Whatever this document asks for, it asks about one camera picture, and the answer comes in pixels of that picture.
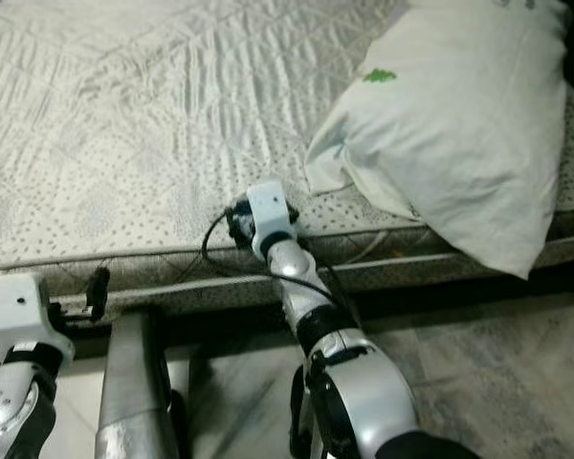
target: black joint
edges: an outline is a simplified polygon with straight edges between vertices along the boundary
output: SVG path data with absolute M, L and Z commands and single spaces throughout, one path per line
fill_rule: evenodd
M 291 428 L 289 450 L 295 459 L 310 459 L 312 436 L 308 429 L 300 430 L 299 416 L 304 401 L 304 367 L 299 366 L 291 385 Z
M 342 396 L 327 373 L 306 378 L 324 448 L 334 457 L 359 459 L 357 440 Z
M 87 306 L 92 307 L 92 322 L 100 320 L 104 316 L 110 278 L 110 271 L 106 268 L 97 268 L 89 279 L 89 285 L 85 294 L 87 296 Z
M 319 375 L 325 371 L 326 367 L 345 363 L 346 361 L 352 361 L 359 356 L 364 356 L 367 354 L 367 351 L 367 348 L 364 346 L 350 347 L 348 349 L 342 349 L 342 351 L 339 351 L 330 357 L 324 356 L 321 351 L 315 351 L 311 356 L 312 363 L 310 373 L 312 376 Z
M 49 303 L 47 307 L 47 317 L 54 329 L 59 333 L 64 333 L 66 321 L 62 315 L 61 304 L 58 302 Z
M 41 366 L 53 379 L 57 377 L 63 359 L 59 349 L 43 342 L 36 343 L 31 350 L 27 348 L 16 349 L 16 347 L 14 346 L 9 350 L 4 363 L 29 361 Z
M 239 249 L 248 248 L 255 236 L 255 225 L 249 201 L 239 201 L 226 209 L 230 237 Z
M 291 235 L 283 231 L 273 232 L 267 236 L 263 241 L 261 241 L 261 246 L 259 247 L 261 249 L 261 253 L 264 255 L 264 258 L 268 259 L 268 251 L 270 250 L 271 246 L 277 242 L 286 241 L 288 239 L 291 239 Z
M 353 317 L 337 306 L 326 304 L 315 308 L 298 322 L 298 341 L 308 356 L 321 338 L 345 328 L 357 328 Z
M 287 203 L 287 211 L 289 212 L 289 223 L 293 225 L 299 218 L 299 210 Z
M 396 457 L 478 459 L 480 456 L 457 442 L 432 437 L 417 430 L 387 440 L 377 451 L 375 457 L 377 459 L 395 459 Z

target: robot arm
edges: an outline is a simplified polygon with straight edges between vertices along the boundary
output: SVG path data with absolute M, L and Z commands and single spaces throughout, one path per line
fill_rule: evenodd
M 292 454 L 297 459 L 476 458 L 460 445 L 420 430 L 398 367 L 345 307 L 317 291 L 327 288 L 314 257 L 297 242 L 280 182 L 252 186 L 247 198 L 254 253 L 281 276 L 283 311 L 305 356 L 292 388 Z
M 0 459 L 37 458 L 55 424 L 55 378 L 75 348 L 48 306 L 40 276 L 0 276 Z

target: white bracket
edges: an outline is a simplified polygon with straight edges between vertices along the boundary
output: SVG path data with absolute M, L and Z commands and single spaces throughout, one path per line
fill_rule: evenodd
M 251 247 L 255 256 L 265 262 L 261 244 L 266 237 L 275 232 L 285 232 L 294 239 L 297 239 L 298 235 L 289 221 L 289 209 L 279 180 L 269 179 L 249 186 L 247 198 L 255 224 Z
M 49 294 L 40 274 L 0 275 L 1 363 L 13 347 L 31 351 L 40 342 L 62 353 L 62 368 L 70 365 L 75 346 L 53 328 L 47 315 L 48 306 Z

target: green print on pillow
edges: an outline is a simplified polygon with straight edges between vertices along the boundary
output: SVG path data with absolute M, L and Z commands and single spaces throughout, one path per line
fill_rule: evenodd
M 397 75 L 389 70 L 374 69 L 372 72 L 364 76 L 364 81 L 370 81 L 372 83 L 385 83 L 386 81 L 391 81 L 395 78 L 397 78 Z

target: quilted mattress cover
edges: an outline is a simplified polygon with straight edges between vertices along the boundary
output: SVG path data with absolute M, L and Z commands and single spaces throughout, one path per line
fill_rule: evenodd
M 311 251 L 341 265 L 348 288 L 490 274 L 354 187 L 308 194 L 306 145 L 393 5 L 2 0 L 0 273 L 44 273 L 73 308 L 98 266 L 112 272 L 116 310 L 267 302 L 267 281 L 218 279 L 199 248 L 225 205 L 277 176 Z M 226 227 L 211 247 L 219 259 L 256 263 Z M 539 265 L 572 258 L 570 92 L 558 212 Z

